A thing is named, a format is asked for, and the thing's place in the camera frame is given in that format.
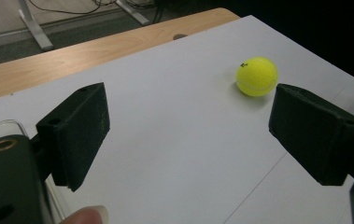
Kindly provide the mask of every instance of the table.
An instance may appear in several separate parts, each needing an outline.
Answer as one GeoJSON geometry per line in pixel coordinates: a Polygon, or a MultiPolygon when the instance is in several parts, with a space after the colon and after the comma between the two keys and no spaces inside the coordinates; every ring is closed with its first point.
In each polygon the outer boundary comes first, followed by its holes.
{"type": "Polygon", "coordinates": [[[165,21],[75,46],[0,64],[0,96],[65,77],[120,57],[192,35],[239,17],[224,8],[165,21]]]}
{"type": "Polygon", "coordinates": [[[318,184],[268,132],[275,92],[236,88],[252,56],[354,114],[354,77],[249,16],[4,95],[0,119],[33,136],[72,91],[105,83],[110,132],[81,188],[56,193],[69,212],[104,204],[112,223],[351,223],[353,179],[318,184]]]}

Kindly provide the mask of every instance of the bolt hole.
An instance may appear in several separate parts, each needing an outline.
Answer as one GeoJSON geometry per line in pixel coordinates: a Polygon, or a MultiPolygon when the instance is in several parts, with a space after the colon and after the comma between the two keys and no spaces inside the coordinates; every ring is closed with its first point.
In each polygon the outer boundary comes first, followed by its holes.
{"type": "Polygon", "coordinates": [[[17,145],[17,140],[14,138],[0,140],[0,151],[11,149],[16,145],[17,145]]]}
{"type": "Polygon", "coordinates": [[[11,204],[0,207],[0,221],[9,217],[14,212],[14,207],[11,204]]]}
{"type": "Polygon", "coordinates": [[[49,121],[49,124],[54,125],[54,124],[58,124],[58,123],[60,123],[60,122],[61,122],[60,119],[51,119],[51,120],[49,121]]]}

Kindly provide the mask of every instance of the floor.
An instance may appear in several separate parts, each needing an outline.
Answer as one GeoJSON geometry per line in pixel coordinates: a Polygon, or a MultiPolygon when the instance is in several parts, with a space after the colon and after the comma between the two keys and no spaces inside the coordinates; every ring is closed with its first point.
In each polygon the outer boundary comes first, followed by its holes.
{"type": "MultiPolygon", "coordinates": [[[[156,8],[140,9],[139,12],[153,21],[156,8]]],[[[178,14],[165,10],[160,21],[177,18],[178,14]]],[[[107,35],[141,27],[142,25],[120,8],[99,13],[61,20],[41,25],[56,49],[93,40],[107,35]]],[[[0,63],[42,53],[27,29],[10,31],[0,35],[0,63]]]]}
{"type": "MultiPolygon", "coordinates": [[[[96,9],[92,14],[118,8],[115,4],[98,7],[93,0],[76,0],[75,4],[71,4],[69,0],[26,0],[27,6],[30,8],[32,15],[39,24],[49,24],[56,21],[82,17],[84,15],[40,10],[30,3],[30,1],[32,1],[35,6],[41,8],[63,10],[68,12],[83,13],[96,9]]],[[[19,0],[0,0],[0,34],[8,34],[23,30],[25,28],[25,24],[20,18],[20,9],[21,5],[19,0]]]]}

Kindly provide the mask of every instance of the tennis ball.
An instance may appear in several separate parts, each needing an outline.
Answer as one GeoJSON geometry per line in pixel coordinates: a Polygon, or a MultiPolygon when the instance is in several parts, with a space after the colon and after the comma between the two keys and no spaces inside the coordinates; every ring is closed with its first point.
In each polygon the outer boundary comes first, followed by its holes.
{"type": "Polygon", "coordinates": [[[238,67],[235,79],[241,92],[248,96],[263,96],[276,86],[276,65],[263,57],[250,58],[238,67]]]}

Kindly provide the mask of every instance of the finger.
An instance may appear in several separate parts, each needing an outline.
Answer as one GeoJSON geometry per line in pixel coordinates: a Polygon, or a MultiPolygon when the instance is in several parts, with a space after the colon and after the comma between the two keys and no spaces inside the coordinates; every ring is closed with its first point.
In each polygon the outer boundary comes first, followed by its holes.
{"type": "Polygon", "coordinates": [[[104,206],[85,207],[67,217],[61,224],[107,224],[109,221],[104,206]]]}

